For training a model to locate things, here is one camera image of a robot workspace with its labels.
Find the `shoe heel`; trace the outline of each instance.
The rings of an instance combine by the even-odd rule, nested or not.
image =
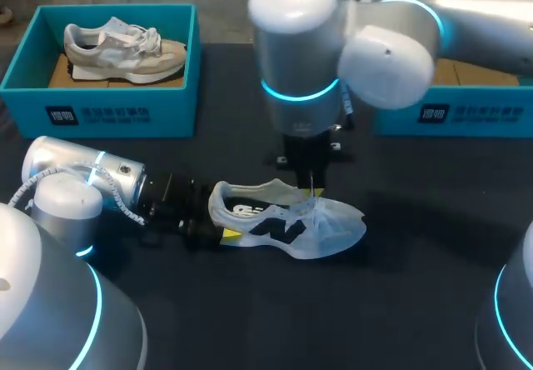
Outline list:
[[[101,68],[98,67],[86,67],[86,66],[76,66],[72,70],[72,78],[75,80],[105,80],[108,75],[102,73]]]

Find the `blue shoe box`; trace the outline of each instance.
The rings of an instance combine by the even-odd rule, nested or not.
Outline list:
[[[374,133],[383,136],[533,138],[533,80],[516,86],[431,87],[421,102],[378,110]]]
[[[69,23],[97,28],[112,17],[187,45],[181,87],[48,88]],[[41,6],[0,84],[25,138],[188,138],[194,133],[202,45],[189,4]]]

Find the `beige sneaker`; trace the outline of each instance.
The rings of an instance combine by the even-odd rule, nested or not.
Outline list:
[[[13,20],[13,12],[9,9],[9,7],[1,6],[0,7],[0,26],[3,26],[4,24],[8,24]]]
[[[187,59],[184,44],[162,39],[155,28],[129,25],[114,17],[100,28],[69,24],[64,42],[76,80],[123,78],[154,83],[178,72]]]

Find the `white sneaker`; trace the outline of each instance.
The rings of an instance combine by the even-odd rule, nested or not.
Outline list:
[[[364,215],[354,207],[306,197],[278,179],[253,187],[219,182],[209,197],[209,214],[215,225],[241,234],[223,238],[223,244],[271,245],[297,259],[342,252],[366,231]]]
[[[184,44],[161,39],[155,28],[126,24],[116,17],[100,28],[69,24],[64,42],[76,80],[154,83],[178,72],[187,58]]]

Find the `brown cardboard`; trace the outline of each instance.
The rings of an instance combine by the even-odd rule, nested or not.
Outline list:
[[[153,84],[132,84],[128,81],[75,81],[68,72],[68,59],[61,54],[57,60],[56,68],[50,78],[49,88],[180,88],[183,85],[183,76]]]
[[[448,59],[440,59],[436,63],[433,85],[459,85],[454,63]]]
[[[108,81],[74,81],[68,72],[68,59],[62,53],[50,78],[49,88],[107,88]]]
[[[472,64],[455,62],[457,77],[460,85],[491,85],[512,86],[520,85],[516,76],[489,70],[488,68],[474,66]]]

